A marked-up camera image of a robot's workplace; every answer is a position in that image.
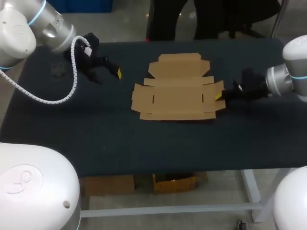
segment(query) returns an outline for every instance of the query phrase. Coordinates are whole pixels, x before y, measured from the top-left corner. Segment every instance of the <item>floor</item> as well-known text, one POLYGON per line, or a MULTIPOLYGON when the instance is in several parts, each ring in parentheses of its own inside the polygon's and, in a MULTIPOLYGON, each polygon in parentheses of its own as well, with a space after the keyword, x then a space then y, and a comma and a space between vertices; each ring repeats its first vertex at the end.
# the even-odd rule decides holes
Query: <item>floor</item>
MULTIPOLYGON (((290 0, 290 6, 282 21, 278 37, 285 41, 299 35, 307 34, 304 23, 307 19, 307 2, 290 0)), ((114 0, 114 12, 107 14, 65 14, 78 29, 78 34, 95 33, 101 42, 126 42, 145 40, 149 0, 114 0)), ((254 25, 254 29, 268 35, 274 18, 254 25)), ((189 40, 194 36, 196 14, 193 3, 188 1, 183 9, 177 25, 176 40, 189 40)), ((22 64, 9 76, 16 79, 22 64)), ((12 88, 0 81, 0 124, 4 118, 8 103, 12 96, 12 88)), ((277 169, 255 170, 255 177, 263 193, 277 173, 277 169)), ((115 195, 91 197, 90 209, 117 207, 146 207, 167 205, 193 205, 246 202, 239 171, 208 172, 209 181, 200 182, 195 191, 171 195, 152 195, 146 176, 136 176, 140 185, 132 195, 115 195)), ((132 217, 91 218, 82 222, 83 230, 119 230, 119 229, 206 229, 233 230, 237 219, 248 223, 250 230, 275 230, 272 216, 264 223, 254 224, 248 211, 217 212, 198 214, 146 215, 132 217)))
MULTIPOLYGON (((277 169, 254 171, 261 194, 265 192, 277 171, 277 169)), ((240 171, 208 172, 208 177, 208 182, 200 181, 198 187, 191 192, 153 195, 150 176, 135 176, 137 189, 134 194, 91 197, 89 208, 95 210, 248 202, 240 171)), ((234 230, 238 219, 247 223, 249 230, 276 230, 272 215, 264 223, 254 224, 249 211, 90 218, 83 220, 82 227, 83 230, 234 230)))

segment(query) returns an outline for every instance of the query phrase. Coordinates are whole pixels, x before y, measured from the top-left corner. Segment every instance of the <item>yellow tag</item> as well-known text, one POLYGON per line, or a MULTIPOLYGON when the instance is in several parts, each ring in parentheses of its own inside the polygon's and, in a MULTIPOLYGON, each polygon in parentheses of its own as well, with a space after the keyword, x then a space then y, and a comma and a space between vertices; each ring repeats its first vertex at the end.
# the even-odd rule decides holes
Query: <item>yellow tag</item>
POLYGON ((120 69, 118 69, 117 75, 118 75, 119 79, 121 79, 121 72, 120 72, 120 69))
POLYGON ((215 100, 219 100, 222 97, 222 91, 215 97, 215 100))

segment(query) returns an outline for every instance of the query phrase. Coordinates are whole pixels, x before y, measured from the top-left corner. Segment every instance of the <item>cable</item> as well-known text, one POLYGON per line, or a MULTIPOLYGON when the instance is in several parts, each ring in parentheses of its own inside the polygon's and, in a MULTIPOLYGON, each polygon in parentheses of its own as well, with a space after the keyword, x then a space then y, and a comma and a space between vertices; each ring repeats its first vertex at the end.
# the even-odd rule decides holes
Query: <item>cable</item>
POLYGON ((0 69, 0 75, 7 80, 11 85, 13 85, 16 89, 20 90, 21 92, 23 92, 25 95, 27 95, 28 97, 31 97, 32 99, 43 103, 43 104, 61 104, 66 102, 67 100, 69 100, 71 98, 71 96, 75 93, 75 90, 77 88, 77 83, 78 83, 78 72, 77 72, 77 66, 76 66, 76 59, 75 59, 75 45, 77 40, 82 40, 87 46, 90 46, 89 42, 82 36, 76 36, 72 43, 71 43, 71 63, 72 63, 72 70, 73 70, 73 85, 72 85, 72 89, 71 92, 64 97, 61 100, 58 101, 47 101, 44 99, 41 99, 39 97, 34 96, 33 94, 31 94, 29 91, 25 90, 23 87, 21 87, 20 85, 18 85, 16 82, 14 82, 10 77, 8 77, 1 69, 0 69))

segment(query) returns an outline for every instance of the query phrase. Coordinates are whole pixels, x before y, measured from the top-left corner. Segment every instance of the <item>cardboard tab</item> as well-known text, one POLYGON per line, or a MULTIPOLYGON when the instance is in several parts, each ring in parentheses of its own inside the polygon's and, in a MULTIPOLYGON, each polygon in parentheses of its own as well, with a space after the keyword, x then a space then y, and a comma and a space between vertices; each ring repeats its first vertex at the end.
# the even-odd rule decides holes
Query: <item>cardboard tab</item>
POLYGON ((155 79, 135 84, 131 109, 144 120, 215 119, 215 112, 225 108, 224 100, 215 99, 224 83, 202 77, 209 69, 209 61, 199 54, 161 55, 149 67, 155 79))
POLYGON ((191 79, 144 79, 144 85, 159 87, 193 87, 214 83, 214 77, 191 78, 191 79))
POLYGON ((197 53, 163 54, 149 65, 148 72, 156 79, 201 78, 210 70, 210 62, 197 53))

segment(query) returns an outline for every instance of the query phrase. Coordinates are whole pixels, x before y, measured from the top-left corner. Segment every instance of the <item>black pants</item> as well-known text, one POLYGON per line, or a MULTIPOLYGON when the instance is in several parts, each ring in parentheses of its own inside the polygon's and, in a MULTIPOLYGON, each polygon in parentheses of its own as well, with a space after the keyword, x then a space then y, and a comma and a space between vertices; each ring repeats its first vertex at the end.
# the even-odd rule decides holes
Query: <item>black pants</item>
MULTIPOLYGON (((179 14, 188 0, 153 0, 149 40, 174 40, 179 14)), ((197 29, 194 39, 218 38, 223 26, 223 0, 194 0, 197 29)))

